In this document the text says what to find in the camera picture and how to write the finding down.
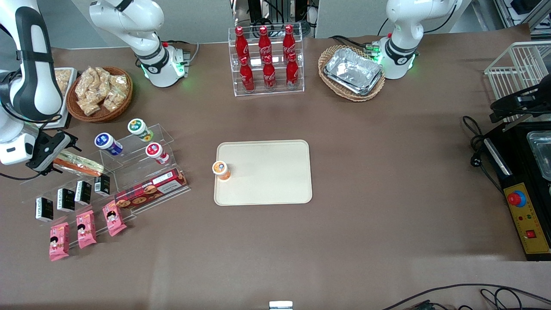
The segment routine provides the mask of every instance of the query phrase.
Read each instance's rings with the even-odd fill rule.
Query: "table surface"
[[[226,44],[202,45],[190,76],[165,89],[145,79],[130,49],[55,49],[57,67],[117,66],[134,80],[132,106],[116,121],[72,121],[83,154],[95,151],[99,132],[127,135],[133,117],[159,122],[192,190],[52,263],[34,206],[18,203],[17,182],[0,180],[0,306],[237,310],[292,300],[297,310],[380,309],[458,282],[549,297],[551,263],[524,261],[500,193],[469,165],[471,135],[460,125],[470,115],[491,128],[483,70],[529,39],[524,26],[427,35],[408,74],[359,104],[317,74],[329,39],[305,40],[305,93],[248,98],[233,95]],[[210,168],[220,143],[292,139],[310,145],[308,204],[214,203]],[[2,167],[30,175],[25,169]],[[427,298],[483,307],[475,288]]]

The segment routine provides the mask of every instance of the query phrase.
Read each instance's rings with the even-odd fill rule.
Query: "black box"
[[[105,174],[94,178],[94,193],[98,193],[103,197],[107,197],[110,194],[111,182],[109,177]]]
[[[78,202],[81,205],[89,205],[90,198],[92,196],[92,185],[85,181],[77,182],[77,192],[74,195],[74,202]]]
[[[65,212],[74,211],[74,191],[65,188],[57,190],[57,209]]]
[[[35,219],[42,222],[50,222],[53,220],[53,201],[40,197],[36,199]]]

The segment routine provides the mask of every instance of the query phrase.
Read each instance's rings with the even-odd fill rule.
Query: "wicker basket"
[[[335,52],[338,49],[343,49],[345,47],[348,47],[348,48],[352,49],[354,52],[356,52],[360,56],[367,57],[366,53],[358,50],[355,47],[346,46],[346,45],[335,45],[335,46],[332,46],[332,47],[328,48],[327,50],[325,50],[325,52],[323,52],[321,54],[320,59],[317,61],[318,73],[319,73],[321,79],[327,84],[327,86],[329,86],[329,88],[331,88],[337,95],[339,95],[343,98],[346,98],[350,101],[354,101],[354,102],[368,101],[369,99],[375,97],[375,95],[381,90],[383,85],[385,85],[385,74],[384,73],[383,73],[382,77],[379,79],[379,81],[377,82],[377,84],[375,84],[375,86],[373,87],[373,89],[371,90],[371,92],[367,96],[359,96],[359,95],[355,94],[350,89],[348,89],[348,88],[340,85],[339,83],[333,81],[332,79],[328,78],[323,73],[323,68],[329,62],[331,57],[333,57]]]
[[[80,77],[78,77],[77,80],[74,81],[73,85],[69,89],[69,93],[67,94],[67,100],[66,100],[67,110],[69,110],[69,113],[73,115],[74,118],[85,122],[107,122],[121,115],[126,110],[126,108],[128,108],[128,106],[130,105],[130,101],[132,100],[133,83],[128,73],[126,73],[126,71],[122,69],[115,68],[115,67],[104,67],[104,70],[114,76],[121,76],[123,74],[126,76],[126,81],[128,82],[128,94],[126,96],[126,99],[123,101],[121,106],[119,106],[113,112],[109,112],[109,110],[107,110],[103,106],[103,102],[101,102],[99,111],[97,111],[96,113],[93,113],[90,116],[86,116],[78,106],[77,104],[78,97],[77,97],[77,94],[74,92],[74,89],[77,87],[77,84],[80,81]]]

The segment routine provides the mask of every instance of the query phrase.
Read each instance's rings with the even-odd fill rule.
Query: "pink package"
[[[88,245],[97,243],[93,210],[84,212],[77,216],[77,236],[78,246],[81,249]]]
[[[105,205],[103,211],[105,221],[107,222],[107,229],[109,229],[109,234],[111,236],[118,234],[121,230],[126,228],[126,225],[122,222],[120,210],[114,200]]]
[[[69,224],[62,223],[50,229],[50,260],[69,256]]]

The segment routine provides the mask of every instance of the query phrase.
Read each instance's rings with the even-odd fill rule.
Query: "red glass bottle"
[[[289,54],[295,52],[295,37],[293,37],[293,25],[285,26],[285,38],[283,38],[283,62],[289,61]]]
[[[235,27],[235,34],[237,36],[235,39],[235,51],[237,52],[239,61],[241,62],[241,59],[245,58],[248,62],[250,59],[249,44],[247,43],[247,39],[243,36],[243,27]]]
[[[299,65],[296,64],[296,54],[289,54],[287,63],[287,88],[295,89],[299,85]]]
[[[272,42],[268,38],[268,28],[260,26],[260,39],[258,40],[258,49],[260,52],[260,60],[263,64],[267,64],[267,60],[272,63]]]
[[[241,62],[241,69],[239,73],[241,74],[241,81],[245,87],[245,93],[252,93],[255,91],[255,81],[252,78],[252,70],[249,67],[249,62],[246,58],[239,59]]]
[[[266,58],[266,64],[262,69],[264,74],[264,88],[268,92],[273,92],[276,88],[276,69],[272,64],[272,57]]]

